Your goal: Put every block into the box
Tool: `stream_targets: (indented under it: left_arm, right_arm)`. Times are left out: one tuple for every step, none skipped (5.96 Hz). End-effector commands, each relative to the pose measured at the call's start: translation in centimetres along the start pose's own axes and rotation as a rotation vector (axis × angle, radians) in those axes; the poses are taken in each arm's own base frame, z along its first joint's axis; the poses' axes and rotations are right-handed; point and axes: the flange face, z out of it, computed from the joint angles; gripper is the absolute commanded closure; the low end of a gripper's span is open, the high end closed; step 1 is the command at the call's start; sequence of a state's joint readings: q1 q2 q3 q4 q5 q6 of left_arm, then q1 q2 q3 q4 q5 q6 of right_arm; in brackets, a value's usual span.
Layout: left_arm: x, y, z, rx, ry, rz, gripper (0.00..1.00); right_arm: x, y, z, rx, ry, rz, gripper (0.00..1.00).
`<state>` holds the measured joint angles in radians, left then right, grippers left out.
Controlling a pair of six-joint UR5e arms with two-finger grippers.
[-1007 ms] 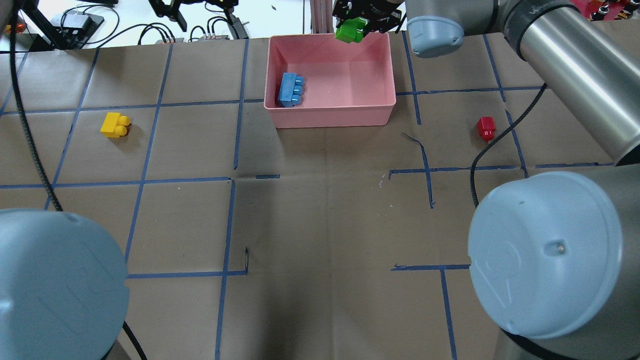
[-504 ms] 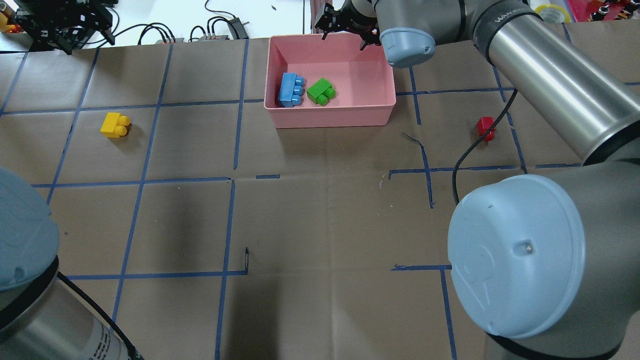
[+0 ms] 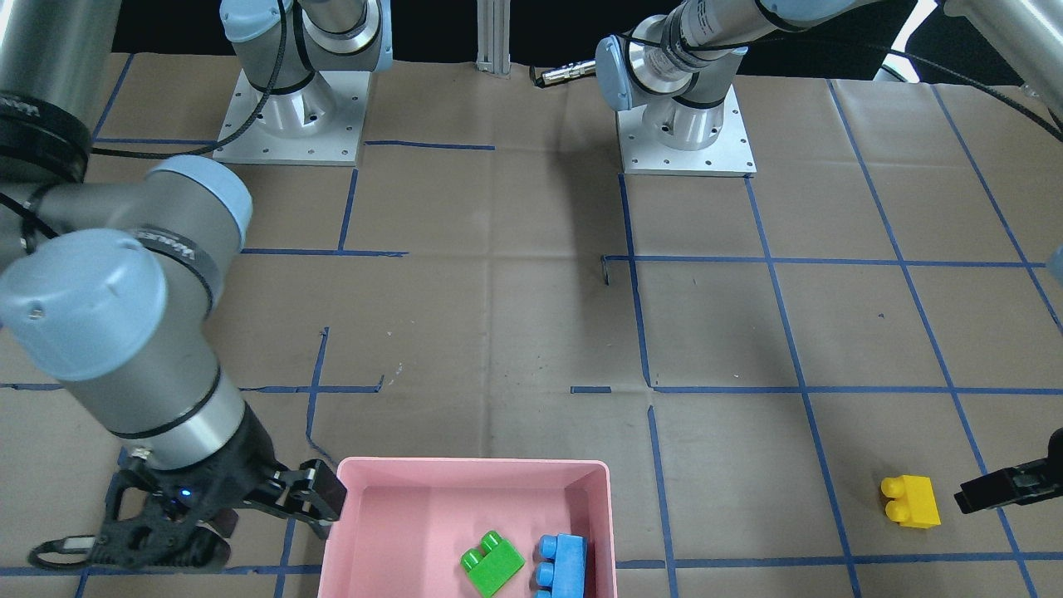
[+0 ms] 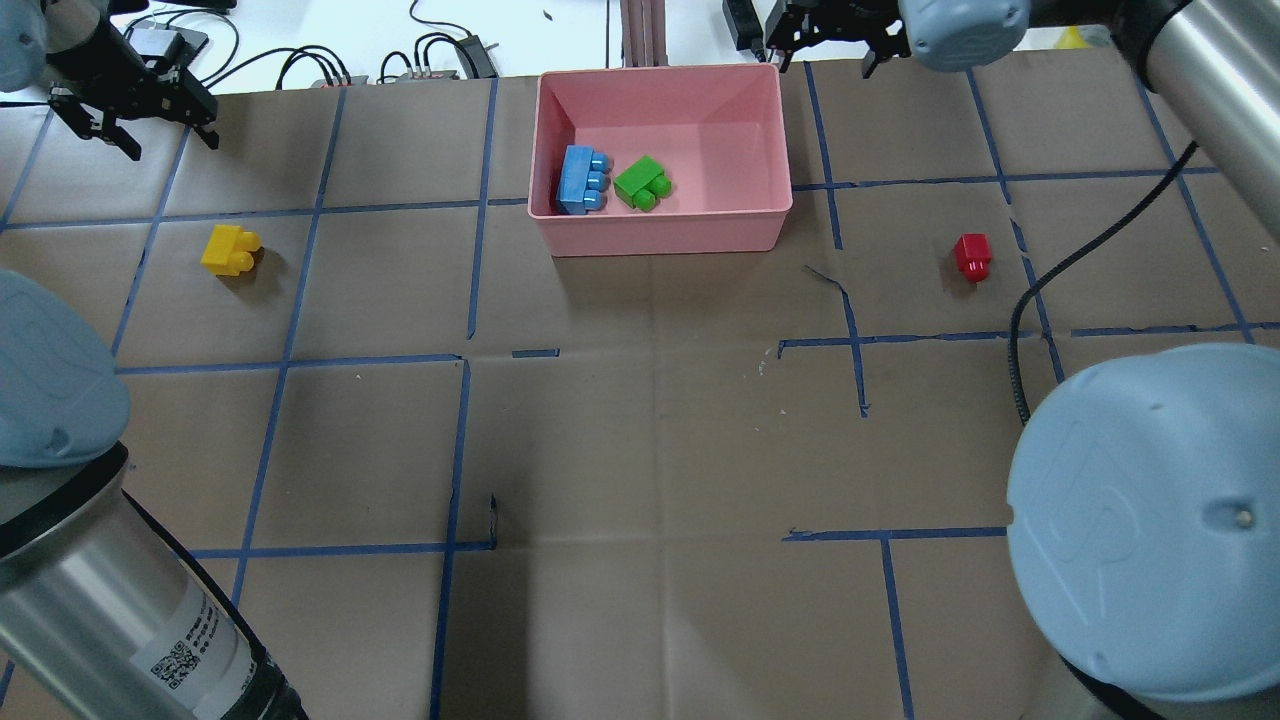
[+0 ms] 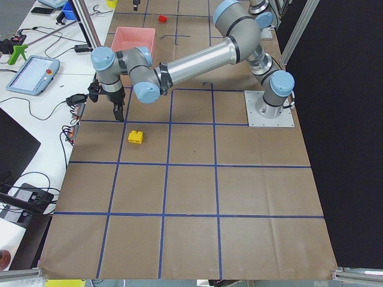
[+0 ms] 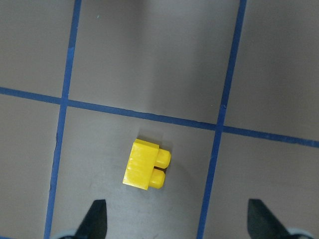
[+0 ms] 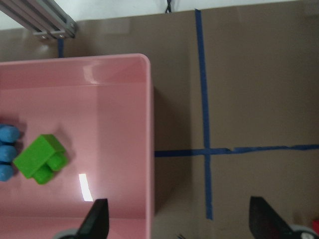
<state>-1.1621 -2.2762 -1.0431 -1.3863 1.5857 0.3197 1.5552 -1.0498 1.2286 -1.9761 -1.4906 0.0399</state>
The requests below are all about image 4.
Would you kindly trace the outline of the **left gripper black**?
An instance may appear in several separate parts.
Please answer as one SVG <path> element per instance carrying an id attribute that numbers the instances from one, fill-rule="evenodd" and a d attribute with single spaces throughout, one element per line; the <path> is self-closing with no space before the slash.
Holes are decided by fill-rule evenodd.
<path id="1" fill-rule="evenodd" d="M 47 55 L 56 81 L 49 104 L 69 126 L 140 161 L 142 147 L 119 120 L 160 118 L 192 126 L 210 150 L 220 147 L 218 100 L 188 67 L 157 73 L 114 26 L 97 26 L 74 47 Z"/>

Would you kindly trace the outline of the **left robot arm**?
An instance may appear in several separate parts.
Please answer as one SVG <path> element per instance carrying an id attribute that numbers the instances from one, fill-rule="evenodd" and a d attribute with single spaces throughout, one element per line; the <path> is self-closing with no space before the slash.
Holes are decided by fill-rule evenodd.
<path id="1" fill-rule="evenodd" d="M 47 86 L 79 138 L 140 160 L 124 120 L 209 147 L 218 102 L 182 36 L 134 40 L 143 1 L 5 1 L 3 90 Z M 296 688 L 225 592 L 123 487 L 131 396 L 68 304 L 4 270 L 3 648 L 79 719 L 303 719 Z"/>

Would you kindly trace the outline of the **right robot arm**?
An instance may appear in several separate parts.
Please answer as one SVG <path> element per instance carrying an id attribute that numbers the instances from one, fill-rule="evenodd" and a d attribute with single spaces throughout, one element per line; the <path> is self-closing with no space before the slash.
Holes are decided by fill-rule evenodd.
<path id="1" fill-rule="evenodd" d="M 1135 220 L 1198 147 L 1277 232 L 1275 1 L 778 1 L 787 67 L 828 40 L 959 72 L 1030 27 L 1100 22 L 1192 142 L 1120 220 L 1016 302 L 1007 368 L 1023 432 L 1007 484 L 1018 589 L 1056 657 L 1029 719 L 1277 716 L 1277 351 L 1198 343 L 1078 372 L 1037 409 L 1016 336 L 1048 283 Z"/>

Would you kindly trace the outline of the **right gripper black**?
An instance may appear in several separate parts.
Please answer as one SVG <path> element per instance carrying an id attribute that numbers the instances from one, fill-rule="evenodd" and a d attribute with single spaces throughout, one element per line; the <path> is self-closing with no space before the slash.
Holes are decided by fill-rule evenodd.
<path id="1" fill-rule="evenodd" d="M 788 70 L 795 53 L 826 41 L 865 42 L 861 78 L 891 60 L 891 51 L 908 51 L 906 32 L 890 27 L 902 19 L 896 1 L 777 1 L 765 23 L 765 47 L 777 72 Z"/>

